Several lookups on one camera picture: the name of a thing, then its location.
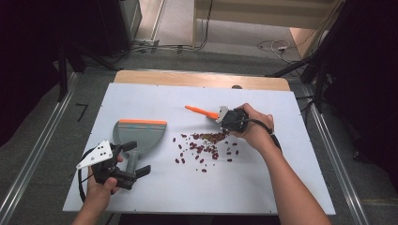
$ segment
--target person's right arm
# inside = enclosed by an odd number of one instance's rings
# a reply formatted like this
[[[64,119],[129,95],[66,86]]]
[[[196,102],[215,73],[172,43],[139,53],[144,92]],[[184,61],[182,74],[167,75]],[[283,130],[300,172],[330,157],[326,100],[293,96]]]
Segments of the person's right arm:
[[[247,103],[242,107],[251,119],[260,120],[274,129],[272,115],[257,112]],[[330,224],[319,203],[292,170],[263,127],[249,122],[245,132],[232,134],[245,139],[266,162],[282,224]]]

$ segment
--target gray carpet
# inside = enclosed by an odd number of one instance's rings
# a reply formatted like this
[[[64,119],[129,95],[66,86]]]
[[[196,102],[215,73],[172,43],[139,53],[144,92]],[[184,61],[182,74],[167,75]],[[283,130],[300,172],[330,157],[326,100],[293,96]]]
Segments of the gray carpet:
[[[69,105],[52,136],[47,149],[33,174],[9,224],[68,224],[75,213],[64,213],[62,207],[67,197],[70,180],[75,173],[76,163],[85,147],[91,128],[94,125],[102,98],[108,83],[115,77],[115,71],[95,66],[92,61],[84,74],[80,75],[77,88]],[[277,59],[238,56],[205,52],[184,52],[157,50],[155,53],[134,52],[117,62],[124,69],[165,69],[185,71],[208,71],[221,73],[247,74],[258,76],[270,74],[285,67],[285,62]],[[302,86],[292,75],[287,75],[292,91],[296,96],[303,96]],[[11,141],[0,148],[0,190],[2,196],[15,179],[27,155],[33,148],[56,104],[58,87],[53,88],[26,118]],[[76,103],[87,104],[84,116],[82,107]],[[306,100],[299,100],[303,108]],[[361,199],[397,199],[388,177],[375,165],[352,160],[354,149],[341,120],[325,107],[328,126],[335,138],[344,164]],[[312,139],[329,193],[337,215],[330,217],[333,224],[354,224],[343,192],[331,167],[324,144],[319,136],[314,120],[308,117],[308,132]],[[365,204],[371,224],[397,224],[396,204]],[[104,224],[109,214],[104,214],[99,224]],[[190,217],[191,224],[208,224],[208,217]],[[117,224],[117,217],[111,224]]]

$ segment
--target white bracket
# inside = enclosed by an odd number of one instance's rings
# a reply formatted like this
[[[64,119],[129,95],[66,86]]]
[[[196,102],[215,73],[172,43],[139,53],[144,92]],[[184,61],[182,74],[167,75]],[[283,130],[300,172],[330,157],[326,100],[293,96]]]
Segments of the white bracket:
[[[76,169],[80,170],[81,168],[97,164],[112,158],[112,156],[109,141],[103,141],[76,166]]]

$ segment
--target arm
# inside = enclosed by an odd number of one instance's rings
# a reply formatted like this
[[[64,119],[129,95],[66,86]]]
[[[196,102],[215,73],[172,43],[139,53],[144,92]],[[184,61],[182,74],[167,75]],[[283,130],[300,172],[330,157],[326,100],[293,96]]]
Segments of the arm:
[[[252,119],[258,119],[273,129],[272,115],[257,112],[249,104],[243,109]],[[263,157],[269,170],[269,176],[282,224],[330,224],[311,192],[301,182],[281,150],[275,146],[269,134],[259,125],[250,122],[243,133],[232,133],[245,139]]]
[[[117,161],[121,162],[122,160],[123,158],[121,156],[117,157]],[[88,167],[88,175],[92,173],[91,167]],[[98,184],[93,176],[88,178],[87,196],[85,197],[84,204],[79,214],[72,222],[72,225],[96,224],[100,215],[105,211],[111,200],[111,192],[116,193],[118,191],[116,184],[117,180],[113,177],[109,177],[103,185]]]

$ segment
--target white board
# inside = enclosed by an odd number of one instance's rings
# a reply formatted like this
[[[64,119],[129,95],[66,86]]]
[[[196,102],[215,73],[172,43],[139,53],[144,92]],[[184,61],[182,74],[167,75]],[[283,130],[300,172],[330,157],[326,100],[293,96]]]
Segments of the white board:
[[[197,154],[194,151],[183,152],[191,140],[186,141],[181,134],[220,131],[219,124],[186,110],[185,105],[217,112],[221,105],[235,108],[244,102],[250,103],[259,112],[273,114],[275,134],[284,157],[324,211],[334,215],[325,181],[292,92],[123,83],[109,85],[85,151],[102,140],[112,142],[114,125],[121,118],[166,120],[168,124],[159,145],[138,160],[137,169],[151,165],[152,172],[139,179],[131,190],[118,191],[107,210],[121,213],[277,214],[267,166],[258,152],[244,140],[229,136],[226,139],[228,144],[219,142],[217,145],[220,157],[214,160],[211,154],[202,153],[200,158],[205,160],[202,164],[195,159]],[[230,156],[226,155],[227,147],[233,152]],[[185,164],[175,162],[181,152]],[[126,164],[118,166],[124,170]],[[207,169],[207,172],[201,172],[202,169]],[[81,206],[75,175],[64,211],[79,211]]]

